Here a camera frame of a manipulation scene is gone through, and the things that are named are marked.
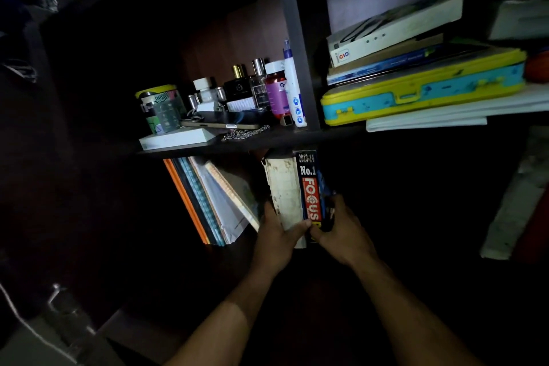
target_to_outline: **gold bottle cap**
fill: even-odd
[[[242,65],[240,65],[240,64],[233,65],[233,74],[234,74],[234,79],[235,80],[237,78],[243,78],[244,77],[244,70],[242,70]]]

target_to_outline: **white bottle cap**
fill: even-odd
[[[265,64],[265,72],[267,74],[278,73],[284,71],[284,60],[268,62]]]
[[[212,88],[212,84],[209,77],[199,78],[198,80],[193,81],[194,88],[202,92],[204,90],[209,90]]]

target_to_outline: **blue and yellow case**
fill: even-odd
[[[507,96],[524,86],[526,53],[488,47],[335,87],[320,103],[330,126],[389,114]]]

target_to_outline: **hand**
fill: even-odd
[[[358,217],[345,205],[343,196],[334,196],[335,221],[330,232],[317,226],[311,228],[311,236],[340,263],[356,270],[363,263],[377,260],[374,244]]]
[[[290,262],[295,244],[309,227],[311,220],[303,220],[284,231],[272,204],[265,203],[265,214],[257,233],[250,270],[274,279]]]

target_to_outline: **orange notebook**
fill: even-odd
[[[168,169],[168,172],[170,173],[172,180],[174,181],[175,187],[177,188],[177,191],[179,191],[179,195],[181,196],[183,203],[185,203],[185,207],[187,208],[187,211],[190,214],[190,218],[192,219],[194,226],[196,227],[196,230],[198,231],[198,234],[202,239],[202,242],[205,245],[209,245],[210,241],[206,236],[204,227],[202,226],[200,220],[198,219],[198,215],[196,214],[196,211],[194,210],[194,207],[190,202],[189,196],[187,195],[187,191],[185,191],[185,188],[183,187],[183,184],[181,183],[181,180],[177,175],[174,164],[172,163],[171,160],[164,160],[164,165],[166,165],[166,168]]]

